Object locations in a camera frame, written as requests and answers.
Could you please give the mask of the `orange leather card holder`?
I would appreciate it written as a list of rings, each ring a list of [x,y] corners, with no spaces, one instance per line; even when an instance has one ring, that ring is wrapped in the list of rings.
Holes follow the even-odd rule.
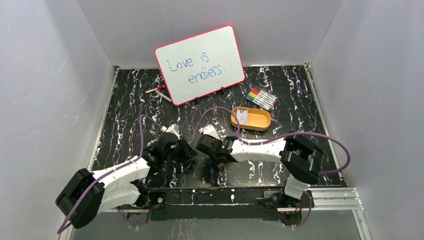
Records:
[[[221,169],[221,168],[223,168],[223,167],[227,166],[228,164],[229,164],[228,162],[220,162],[220,163],[218,163],[218,164],[217,164],[217,167],[218,167],[219,169]]]

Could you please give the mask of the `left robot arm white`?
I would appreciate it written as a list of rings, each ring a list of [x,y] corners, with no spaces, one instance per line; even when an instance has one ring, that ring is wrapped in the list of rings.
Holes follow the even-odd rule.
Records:
[[[140,155],[126,162],[103,170],[78,170],[55,200],[65,215],[65,222],[59,230],[63,231],[68,225],[80,229],[97,214],[122,205],[144,208],[150,198],[141,180],[167,161],[186,161],[197,155],[182,136],[166,132]]]

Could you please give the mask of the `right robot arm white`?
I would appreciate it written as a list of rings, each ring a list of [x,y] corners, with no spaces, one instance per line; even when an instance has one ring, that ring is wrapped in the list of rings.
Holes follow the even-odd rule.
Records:
[[[196,149],[209,156],[218,167],[244,161],[272,162],[284,165],[290,175],[284,183],[282,202],[295,207],[304,191],[319,182],[321,166],[327,153],[302,135],[262,143],[239,141],[235,136],[219,140],[209,134],[200,137]]]

